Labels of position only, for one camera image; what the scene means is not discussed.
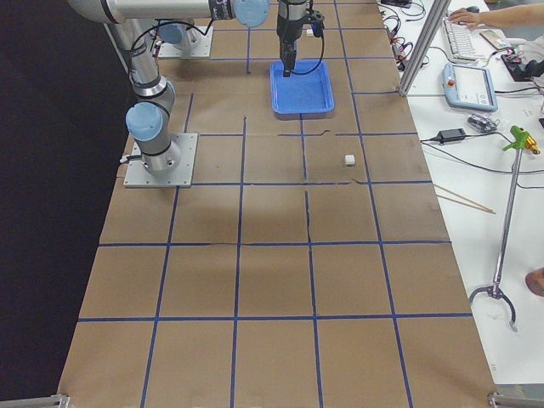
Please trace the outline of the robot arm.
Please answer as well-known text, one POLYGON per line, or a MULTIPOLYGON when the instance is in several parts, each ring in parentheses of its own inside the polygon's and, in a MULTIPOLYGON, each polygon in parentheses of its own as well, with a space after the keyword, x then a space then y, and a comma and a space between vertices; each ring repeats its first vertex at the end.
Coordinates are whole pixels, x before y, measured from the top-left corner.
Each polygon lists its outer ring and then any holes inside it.
POLYGON ((173 45, 176 49, 188 53, 198 47, 202 34, 194 27, 192 19, 180 20, 178 23, 163 25, 158 28, 158 37, 173 45))
POLYGON ((175 135, 167 130, 175 101, 173 84, 163 76, 140 22, 154 19, 151 30, 165 43, 190 51, 207 32, 194 23, 232 20, 248 28, 268 18, 268 1, 72 1, 82 17, 108 25, 118 53, 126 64, 129 81, 138 99, 126 114, 126 125, 139 156, 127 170, 143 186, 188 185, 192 179, 196 141, 194 134, 175 135))

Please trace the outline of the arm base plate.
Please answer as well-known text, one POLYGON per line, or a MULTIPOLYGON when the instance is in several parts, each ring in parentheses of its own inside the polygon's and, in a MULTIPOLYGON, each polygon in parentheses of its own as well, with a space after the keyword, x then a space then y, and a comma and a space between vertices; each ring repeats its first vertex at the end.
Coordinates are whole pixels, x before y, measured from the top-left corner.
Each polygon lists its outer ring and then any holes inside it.
POLYGON ((123 185, 127 188, 190 188, 197 151, 197 133, 171 133, 169 149, 160 156, 146 156, 133 143, 123 185))
POLYGON ((158 58, 163 60, 207 59, 210 57, 213 28, 206 35, 204 26, 190 28, 187 25, 164 25, 158 29, 160 44, 158 58))

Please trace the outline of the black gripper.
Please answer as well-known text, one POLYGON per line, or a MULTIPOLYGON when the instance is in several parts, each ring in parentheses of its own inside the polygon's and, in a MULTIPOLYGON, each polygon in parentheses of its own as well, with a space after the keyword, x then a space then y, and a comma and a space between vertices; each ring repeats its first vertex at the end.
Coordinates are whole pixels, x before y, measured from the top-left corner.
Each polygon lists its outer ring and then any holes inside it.
POLYGON ((278 2, 276 33, 281 42, 281 62, 283 77, 289 77, 295 69, 297 44, 303 33, 303 27, 309 25, 314 37, 323 37, 324 15, 314 9, 313 1, 278 2))

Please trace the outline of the person hand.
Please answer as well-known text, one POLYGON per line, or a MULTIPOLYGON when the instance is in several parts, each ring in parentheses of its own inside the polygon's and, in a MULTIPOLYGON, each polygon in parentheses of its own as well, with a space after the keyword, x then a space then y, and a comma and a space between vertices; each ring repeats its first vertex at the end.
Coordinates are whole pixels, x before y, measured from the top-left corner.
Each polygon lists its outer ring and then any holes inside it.
POLYGON ((460 8, 450 13, 448 20, 451 24, 476 27, 480 24, 479 13, 470 12, 465 8, 460 8))

